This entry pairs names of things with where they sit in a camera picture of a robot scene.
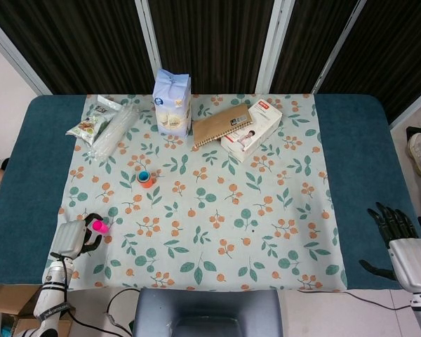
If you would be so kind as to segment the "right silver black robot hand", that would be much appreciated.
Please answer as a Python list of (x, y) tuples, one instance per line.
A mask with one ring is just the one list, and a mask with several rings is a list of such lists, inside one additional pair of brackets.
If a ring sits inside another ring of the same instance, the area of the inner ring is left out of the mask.
[(376, 211), (367, 212), (377, 225), (393, 268), (378, 268), (366, 260), (360, 260), (360, 265), (375, 276), (397, 281), (409, 293), (421, 293), (421, 238), (415, 226), (399, 209), (379, 202), (376, 207)]

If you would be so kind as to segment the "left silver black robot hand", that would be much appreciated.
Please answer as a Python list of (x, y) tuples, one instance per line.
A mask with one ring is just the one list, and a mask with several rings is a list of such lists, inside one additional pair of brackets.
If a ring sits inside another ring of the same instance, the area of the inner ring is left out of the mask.
[(81, 254), (95, 251), (102, 241), (101, 228), (107, 226), (103, 217), (90, 213), (83, 220), (74, 220), (58, 225), (53, 238), (50, 256), (75, 260)]

